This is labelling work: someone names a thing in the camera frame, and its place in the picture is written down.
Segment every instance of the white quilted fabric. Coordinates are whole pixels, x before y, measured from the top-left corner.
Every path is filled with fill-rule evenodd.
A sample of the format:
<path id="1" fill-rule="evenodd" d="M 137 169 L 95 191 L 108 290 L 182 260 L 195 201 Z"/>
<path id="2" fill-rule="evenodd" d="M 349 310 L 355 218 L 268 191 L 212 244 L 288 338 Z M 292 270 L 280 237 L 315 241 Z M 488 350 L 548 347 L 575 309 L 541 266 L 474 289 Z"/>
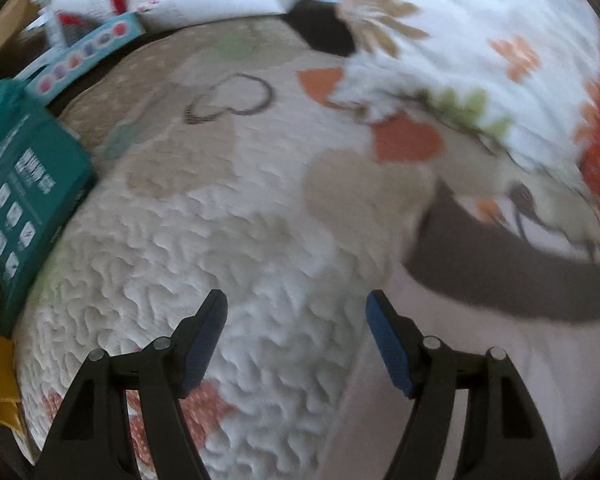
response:
<path id="1" fill-rule="evenodd" d="M 206 378 L 237 409 L 201 456 L 215 479 L 311 476 L 392 230 L 432 191 L 424 170 L 374 161 L 368 126 L 306 97 L 296 71 L 338 64 L 305 52 L 250 71 L 276 91 L 267 112 L 143 132 L 98 184 L 15 333 L 37 446 L 41 399 L 64 396 L 91 349 L 144 347 L 221 288 L 229 317 Z"/>

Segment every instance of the mattress cover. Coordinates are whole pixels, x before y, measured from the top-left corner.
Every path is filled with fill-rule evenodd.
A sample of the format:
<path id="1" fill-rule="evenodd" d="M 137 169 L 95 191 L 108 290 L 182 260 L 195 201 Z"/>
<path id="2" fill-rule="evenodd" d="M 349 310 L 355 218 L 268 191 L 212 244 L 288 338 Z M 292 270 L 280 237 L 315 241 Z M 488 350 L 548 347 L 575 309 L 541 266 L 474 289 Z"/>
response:
<path id="1" fill-rule="evenodd" d="M 365 339 L 366 294 L 408 250 L 436 178 L 474 197 L 523 184 L 560 250 L 586 242 L 593 253 L 572 256 L 600 265 L 598 202 L 423 110 L 358 123 L 327 100 L 341 77 L 341 59 L 279 20 L 237 20 L 136 51 L 65 110 L 101 181 L 14 334 L 32 459 L 91 349 L 143 348 L 221 288 L 226 327 L 182 401 L 200 455 L 212 478 L 311 478 Z"/>

